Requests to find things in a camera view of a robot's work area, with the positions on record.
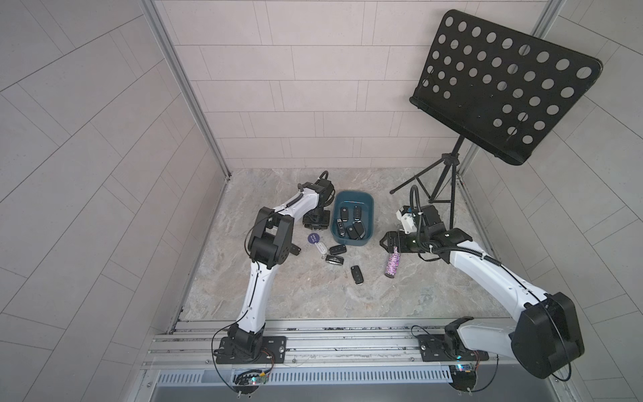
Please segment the teal plastic storage box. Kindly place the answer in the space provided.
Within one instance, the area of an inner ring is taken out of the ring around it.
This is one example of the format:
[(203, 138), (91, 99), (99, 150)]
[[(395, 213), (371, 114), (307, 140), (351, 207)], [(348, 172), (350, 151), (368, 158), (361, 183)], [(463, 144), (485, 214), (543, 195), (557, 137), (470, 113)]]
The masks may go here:
[[(353, 220), (353, 208), (355, 205), (362, 207), (362, 220), (363, 226), (365, 228), (365, 236), (363, 239), (351, 240), (347, 234), (347, 228), (353, 226), (355, 221)], [(340, 218), (340, 209), (341, 207), (348, 208), (349, 220), (348, 222), (343, 222), (346, 236), (344, 238), (340, 237), (338, 234), (337, 219)], [(373, 197), (365, 192), (345, 190), (337, 193), (334, 199), (333, 204), (333, 214), (331, 220), (331, 233), (333, 238), (338, 244), (345, 246), (365, 246), (373, 235), (373, 212), (374, 212), (374, 201)]]

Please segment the black silver-edged key fob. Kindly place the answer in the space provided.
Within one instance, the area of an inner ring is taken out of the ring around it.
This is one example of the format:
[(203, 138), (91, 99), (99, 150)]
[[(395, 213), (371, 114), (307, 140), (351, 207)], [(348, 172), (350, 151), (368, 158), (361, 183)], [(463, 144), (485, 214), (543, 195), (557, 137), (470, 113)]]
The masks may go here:
[(363, 223), (361, 221), (356, 221), (353, 224), (353, 229), (355, 230), (358, 239), (363, 239), (363, 237), (365, 236), (365, 228), (363, 226)]

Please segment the black Bentley key fob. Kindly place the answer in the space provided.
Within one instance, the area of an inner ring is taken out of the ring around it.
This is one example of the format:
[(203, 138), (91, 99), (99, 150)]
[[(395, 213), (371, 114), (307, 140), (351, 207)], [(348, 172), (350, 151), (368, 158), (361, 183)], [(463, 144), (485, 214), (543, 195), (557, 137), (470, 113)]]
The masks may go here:
[(335, 266), (342, 266), (344, 264), (344, 258), (342, 256), (327, 255), (325, 256), (325, 261), (326, 263), (332, 264)]

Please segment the black key bottom front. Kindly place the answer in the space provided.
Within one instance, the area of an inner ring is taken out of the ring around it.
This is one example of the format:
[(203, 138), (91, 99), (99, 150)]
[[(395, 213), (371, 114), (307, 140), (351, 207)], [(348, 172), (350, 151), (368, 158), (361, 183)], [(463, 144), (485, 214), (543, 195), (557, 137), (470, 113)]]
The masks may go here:
[(352, 266), (350, 268), (352, 278), (357, 285), (363, 284), (363, 273), (359, 266)]

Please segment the black VW key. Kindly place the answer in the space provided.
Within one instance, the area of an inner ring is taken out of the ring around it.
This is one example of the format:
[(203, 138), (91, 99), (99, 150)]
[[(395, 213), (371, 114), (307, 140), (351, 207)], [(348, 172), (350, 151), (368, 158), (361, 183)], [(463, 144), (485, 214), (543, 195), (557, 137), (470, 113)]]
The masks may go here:
[(362, 207), (355, 205), (353, 208), (353, 220), (355, 222), (360, 222), (362, 220)]

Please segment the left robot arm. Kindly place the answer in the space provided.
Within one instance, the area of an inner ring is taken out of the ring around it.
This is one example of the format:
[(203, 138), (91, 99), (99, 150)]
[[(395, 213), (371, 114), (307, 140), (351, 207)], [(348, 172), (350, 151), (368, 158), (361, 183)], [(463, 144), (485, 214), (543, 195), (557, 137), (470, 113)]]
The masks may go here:
[(239, 318), (228, 330), (234, 349), (251, 358), (262, 350), (266, 308), (276, 273), (291, 254), (297, 222), (308, 229), (328, 229), (335, 189), (328, 172), (311, 183), (297, 186), (298, 192), (273, 209), (263, 207), (249, 231), (245, 251), (251, 262), (251, 278)]

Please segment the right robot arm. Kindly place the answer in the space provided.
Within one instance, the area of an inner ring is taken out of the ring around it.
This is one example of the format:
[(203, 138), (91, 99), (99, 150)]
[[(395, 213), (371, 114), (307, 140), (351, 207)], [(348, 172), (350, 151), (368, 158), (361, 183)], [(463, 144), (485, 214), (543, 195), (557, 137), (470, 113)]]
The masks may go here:
[(417, 186), (396, 214), (400, 230), (380, 244), (394, 255), (416, 254), (422, 261), (443, 261), (470, 276), (511, 315), (512, 326), (458, 318), (444, 328), (447, 357), (459, 360), (477, 351), (515, 358), (532, 376), (545, 379), (584, 355), (585, 346), (574, 302), (534, 286), (487, 254), (465, 231), (447, 229), (435, 206), (420, 202)]

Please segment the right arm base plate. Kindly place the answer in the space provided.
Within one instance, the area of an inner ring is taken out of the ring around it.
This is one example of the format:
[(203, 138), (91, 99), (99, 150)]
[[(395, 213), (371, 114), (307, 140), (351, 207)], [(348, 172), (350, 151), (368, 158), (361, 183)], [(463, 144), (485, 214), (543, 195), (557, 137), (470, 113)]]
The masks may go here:
[(475, 362), (488, 361), (489, 353), (465, 348), (457, 341), (446, 341), (443, 334), (421, 333), (415, 335), (423, 362)]

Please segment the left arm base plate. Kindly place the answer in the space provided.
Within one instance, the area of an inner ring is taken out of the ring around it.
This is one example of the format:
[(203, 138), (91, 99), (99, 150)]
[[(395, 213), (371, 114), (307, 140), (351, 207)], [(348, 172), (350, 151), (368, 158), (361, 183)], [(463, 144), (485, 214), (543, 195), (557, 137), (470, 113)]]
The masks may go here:
[(214, 350), (217, 364), (284, 363), (287, 337), (268, 336), (246, 343), (223, 338)]

